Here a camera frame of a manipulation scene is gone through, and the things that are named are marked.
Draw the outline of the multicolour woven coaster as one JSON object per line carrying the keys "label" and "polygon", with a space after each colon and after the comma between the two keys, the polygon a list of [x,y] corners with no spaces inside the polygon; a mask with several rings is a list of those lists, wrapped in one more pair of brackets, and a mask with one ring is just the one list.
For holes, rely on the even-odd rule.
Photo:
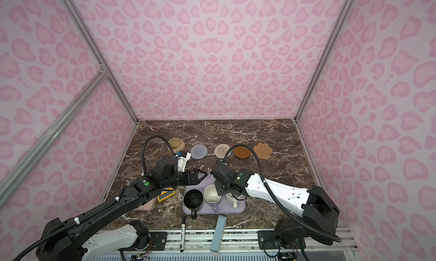
{"label": "multicolour woven coaster", "polygon": [[224,159],[227,151],[230,149],[230,146],[227,144],[219,144],[214,149],[214,155],[219,159]]}

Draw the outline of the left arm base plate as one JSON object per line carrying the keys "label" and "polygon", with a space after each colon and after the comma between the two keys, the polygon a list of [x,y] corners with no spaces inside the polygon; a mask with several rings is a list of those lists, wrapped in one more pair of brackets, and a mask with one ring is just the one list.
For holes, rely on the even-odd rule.
{"label": "left arm base plate", "polygon": [[134,244],[128,247],[129,251],[163,251],[166,245],[168,233],[165,231],[152,231],[140,234]]}

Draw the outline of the black mug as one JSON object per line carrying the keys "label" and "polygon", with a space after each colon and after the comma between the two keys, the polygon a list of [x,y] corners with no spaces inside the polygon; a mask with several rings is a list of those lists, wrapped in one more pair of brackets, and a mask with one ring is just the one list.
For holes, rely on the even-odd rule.
{"label": "black mug", "polygon": [[192,220],[197,218],[198,212],[202,209],[203,200],[203,194],[198,189],[192,189],[185,193],[184,206],[190,211]]}

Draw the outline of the beige glazed ceramic mug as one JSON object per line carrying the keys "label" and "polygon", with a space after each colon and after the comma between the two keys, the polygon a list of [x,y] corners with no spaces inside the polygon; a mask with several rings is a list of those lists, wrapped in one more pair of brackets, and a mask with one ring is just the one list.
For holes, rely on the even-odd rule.
{"label": "beige glazed ceramic mug", "polygon": [[181,138],[172,138],[169,140],[173,152],[178,153],[186,150],[185,142]]}

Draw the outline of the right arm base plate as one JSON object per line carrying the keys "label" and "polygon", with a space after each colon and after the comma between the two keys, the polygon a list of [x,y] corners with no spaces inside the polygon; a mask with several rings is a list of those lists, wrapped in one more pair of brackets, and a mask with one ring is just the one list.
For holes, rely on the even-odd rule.
{"label": "right arm base plate", "polygon": [[257,232],[258,245],[261,250],[278,250],[279,247],[282,249],[295,250],[297,246],[298,249],[306,248],[306,244],[301,244],[299,240],[294,242],[286,242],[284,238],[279,238],[273,230],[259,230]]}

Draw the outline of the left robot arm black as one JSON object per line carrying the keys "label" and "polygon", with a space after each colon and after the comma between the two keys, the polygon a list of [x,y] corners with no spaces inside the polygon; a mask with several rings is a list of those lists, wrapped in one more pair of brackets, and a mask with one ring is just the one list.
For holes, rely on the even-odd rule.
{"label": "left robot arm black", "polygon": [[207,173],[200,169],[178,171],[180,158],[163,156],[156,166],[121,189],[112,199],[65,221],[54,219],[46,224],[42,243],[36,248],[40,261],[84,261],[115,250],[149,250],[151,236],[145,225],[134,220],[108,239],[97,233],[122,215],[145,205],[163,190],[196,186]]}

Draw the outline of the brown round wooden coaster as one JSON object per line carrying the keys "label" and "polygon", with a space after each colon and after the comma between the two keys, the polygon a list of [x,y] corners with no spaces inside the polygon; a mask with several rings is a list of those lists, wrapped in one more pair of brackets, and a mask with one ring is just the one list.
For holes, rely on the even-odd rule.
{"label": "brown round wooden coaster", "polygon": [[252,155],[252,152],[243,146],[235,147],[233,153],[239,159],[247,159]]}

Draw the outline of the paw shaped cork coaster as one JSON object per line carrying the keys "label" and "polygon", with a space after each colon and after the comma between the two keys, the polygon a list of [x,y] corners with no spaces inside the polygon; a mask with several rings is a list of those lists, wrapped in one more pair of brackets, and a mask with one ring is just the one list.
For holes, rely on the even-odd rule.
{"label": "paw shaped cork coaster", "polygon": [[257,145],[255,145],[253,150],[258,158],[262,160],[269,160],[273,153],[273,149],[269,146],[269,144],[262,142],[259,142]]}

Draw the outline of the blue grey rope coaster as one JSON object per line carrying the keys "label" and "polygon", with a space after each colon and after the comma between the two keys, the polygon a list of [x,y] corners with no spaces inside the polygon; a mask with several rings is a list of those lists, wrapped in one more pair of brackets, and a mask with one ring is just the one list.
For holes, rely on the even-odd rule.
{"label": "blue grey rope coaster", "polygon": [[198,144],[198,145],[195,145],[191,148],[190,153],[191,153],[192,159],[199,160],[199,159],[202,159],[202,158],[207,156],[208,150],[207,150],[206,146],[204,146],[202,144]]}

